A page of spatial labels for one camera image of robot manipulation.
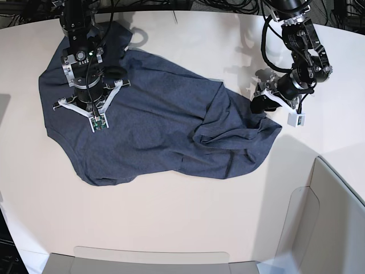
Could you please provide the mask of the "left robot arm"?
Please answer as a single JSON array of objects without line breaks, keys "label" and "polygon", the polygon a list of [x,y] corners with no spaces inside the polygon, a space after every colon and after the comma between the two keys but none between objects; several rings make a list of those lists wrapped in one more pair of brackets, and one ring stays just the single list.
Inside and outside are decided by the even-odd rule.
[{"label": "left robot arm", "polygon": [[[261,55],[274,74],[257,84],[250,109],[260,114],[288,107],[295,114],[301,114],[303,101],[332,73],[326,50],[307,15],[310,1],[261,1],[260,5],[270,10],[270,14],[264,16]],[[291,68],[278,67],[267,56],[266,39],[271,21],[281,23],[282,32],[278,37],[291,52]]]}]

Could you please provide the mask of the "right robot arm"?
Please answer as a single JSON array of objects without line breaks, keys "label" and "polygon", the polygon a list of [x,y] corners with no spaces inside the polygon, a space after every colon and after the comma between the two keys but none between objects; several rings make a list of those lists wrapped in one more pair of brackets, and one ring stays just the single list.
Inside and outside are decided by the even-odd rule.
[{"label": "right robot arm", "polygon": [[127,76],[125,69],[103,63],[111,23],[106,29],[96,23],[96,1],[52,1],[52,4],[60,8],[60,25],[69,41],[61,62],[74,95],[66,102],[97,115],[97,109],[108,96],[108,82]]}]

